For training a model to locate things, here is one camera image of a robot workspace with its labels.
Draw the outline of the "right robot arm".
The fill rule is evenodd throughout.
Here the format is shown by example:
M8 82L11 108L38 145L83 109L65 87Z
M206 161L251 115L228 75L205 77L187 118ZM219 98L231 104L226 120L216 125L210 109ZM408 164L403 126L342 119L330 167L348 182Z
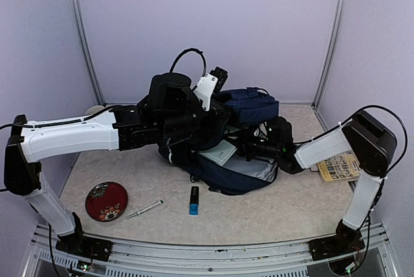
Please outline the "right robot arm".
M266 132L244 130L239 151L247 160L272 159L280 169L297 174L317 166L329 181L356 177L353 197L334 235L309 241L314 261L366 248L361 227L380 197L397 147L396 136L361 109L345 122L301 144L283 117L265 124Z

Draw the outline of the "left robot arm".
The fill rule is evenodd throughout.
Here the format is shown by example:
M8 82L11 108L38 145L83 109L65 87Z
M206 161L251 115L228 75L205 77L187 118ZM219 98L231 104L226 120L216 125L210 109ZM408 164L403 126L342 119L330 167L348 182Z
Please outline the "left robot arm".
M205 74L198 83L173 72L153 77L148 95L136 105L110 105L99 112L53 121L15 117L5 148L4 185L49 223L58 250L107 261L113 244L83 233L80 218L67 209L48 185L41 161L94 150L133 150L179 142L206 145L224 124L225 113L212 95L225 75Z

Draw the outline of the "yellow picture grid booklet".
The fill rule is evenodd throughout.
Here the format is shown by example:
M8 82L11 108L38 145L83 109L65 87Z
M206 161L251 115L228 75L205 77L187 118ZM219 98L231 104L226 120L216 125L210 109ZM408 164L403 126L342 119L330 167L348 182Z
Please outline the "yellow picture grid booklet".
M323 183L356 181L360 174L359 162L350 151L317 163L317 168Z

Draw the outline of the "navy blue student backpack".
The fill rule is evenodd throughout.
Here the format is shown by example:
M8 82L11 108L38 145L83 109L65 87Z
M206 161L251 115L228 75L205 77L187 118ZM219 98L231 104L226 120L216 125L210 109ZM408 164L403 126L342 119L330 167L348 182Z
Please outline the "navy blue student backpack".
M260 128L279 116L279 101L260 87L222 91L215 99L232 110L216 137L204 145L162 143L158 153L211 192L243 195L271 185L278 164L259 150L270 142Z

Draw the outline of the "grey white book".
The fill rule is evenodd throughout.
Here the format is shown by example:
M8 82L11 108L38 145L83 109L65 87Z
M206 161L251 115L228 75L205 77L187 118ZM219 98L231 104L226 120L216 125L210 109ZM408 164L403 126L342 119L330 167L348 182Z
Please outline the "grey white book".
M222 140L215 147L204 151L198 151L197 153L217 165L223 166L236 151L236 146L227 140Z

